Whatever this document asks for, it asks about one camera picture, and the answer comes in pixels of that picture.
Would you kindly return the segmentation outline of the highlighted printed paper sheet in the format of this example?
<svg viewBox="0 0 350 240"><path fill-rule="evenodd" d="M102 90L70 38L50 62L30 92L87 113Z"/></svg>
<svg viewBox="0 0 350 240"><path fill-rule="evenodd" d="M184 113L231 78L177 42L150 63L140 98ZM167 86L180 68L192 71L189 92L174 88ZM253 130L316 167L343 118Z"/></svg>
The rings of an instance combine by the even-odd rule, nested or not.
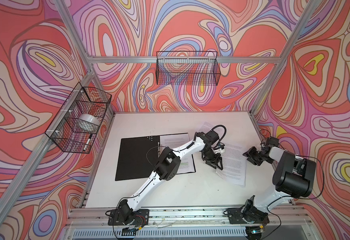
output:
<svg viewBox="0 0 350 240"><path fill-rule="evenodd" d="M171 149L180 147L190 141L188 133L174 134L174 135L160 135L159 142L160 147L158 150L158 155L164 150L165 147ZM181 160L180 167L178 169L177 175L195 173L196 167L194 163L193 155L187 155Z"/></svg>

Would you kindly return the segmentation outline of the blue file folder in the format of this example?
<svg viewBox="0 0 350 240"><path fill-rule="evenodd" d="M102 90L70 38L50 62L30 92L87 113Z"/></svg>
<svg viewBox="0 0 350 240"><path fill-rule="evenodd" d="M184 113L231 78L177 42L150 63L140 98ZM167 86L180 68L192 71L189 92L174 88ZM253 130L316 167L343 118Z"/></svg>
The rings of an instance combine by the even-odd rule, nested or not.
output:
<svg viewBox="0 0 350 240"><path fill-rule="evenodd" d="M120 141L116 181L143 179L153 171L158 160L160 135L123 138Z"/></svg>

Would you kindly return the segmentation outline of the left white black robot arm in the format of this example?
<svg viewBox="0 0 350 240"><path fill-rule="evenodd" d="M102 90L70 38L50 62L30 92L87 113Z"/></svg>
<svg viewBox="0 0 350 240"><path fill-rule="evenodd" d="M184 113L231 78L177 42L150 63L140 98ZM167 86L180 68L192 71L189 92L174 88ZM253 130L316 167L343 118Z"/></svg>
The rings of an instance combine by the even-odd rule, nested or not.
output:
<svg viewBox="0 0 350 240"><path fill-rule="evenodd" d="M169 181L176 176L184 158L200 152L202 160L214 169L223 169L222 153L225 151L225 144L215 129L211 129L207 133L196 132L194 139L181 145L180 147L171 149L164 147L157 160L153 163L153 171L144 184L130 197L120 199L115 210L110 216L113 221L130 225L135 219L142 220L145 224L146 220L142 215L138 214L142 203L150 192L155 190L160 184Z"/></svg>

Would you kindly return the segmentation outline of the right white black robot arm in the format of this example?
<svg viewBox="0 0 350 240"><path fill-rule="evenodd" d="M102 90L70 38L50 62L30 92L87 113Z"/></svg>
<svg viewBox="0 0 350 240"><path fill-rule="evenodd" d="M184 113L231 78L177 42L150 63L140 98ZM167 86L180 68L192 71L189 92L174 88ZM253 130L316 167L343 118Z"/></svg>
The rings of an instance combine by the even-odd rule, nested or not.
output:
<svg viewBox="0 0 350 240"><path fill-rule="evenodd" d="M317 163L280 147L279 139L268 137L261 149L251 147L243 154L254 166L277 163L272 186L262 195L252 196L241 210L245 217L264 218L279 204L308 197L313 190Z"/></svg>

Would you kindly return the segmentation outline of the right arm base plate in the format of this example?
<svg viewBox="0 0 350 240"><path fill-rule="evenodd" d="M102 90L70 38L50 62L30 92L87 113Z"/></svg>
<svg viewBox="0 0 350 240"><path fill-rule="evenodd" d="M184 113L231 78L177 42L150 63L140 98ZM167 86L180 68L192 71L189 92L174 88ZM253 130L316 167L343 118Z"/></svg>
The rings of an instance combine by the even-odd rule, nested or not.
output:
<svg viewBox="0 0 350 240"><path fill-rule="evenodd" d="M230 224L261 224L270 222L268 214L258 209L244 210L244 208L231 208L224 211L224 215L229 218Z"/></svg>

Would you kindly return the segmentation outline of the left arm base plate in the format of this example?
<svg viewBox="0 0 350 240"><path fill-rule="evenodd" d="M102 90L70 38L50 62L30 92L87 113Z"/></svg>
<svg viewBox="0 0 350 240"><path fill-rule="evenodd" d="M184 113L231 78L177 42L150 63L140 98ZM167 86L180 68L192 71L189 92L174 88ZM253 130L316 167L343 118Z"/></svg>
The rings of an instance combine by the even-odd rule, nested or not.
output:
<svg viewBox="0 0 350 240"><path fill-rule="evenodd" d="M135 226L144 227L149 223L149 209L140 209L135 212L123 212L120 210L108 210L109 226Z"/></svg>

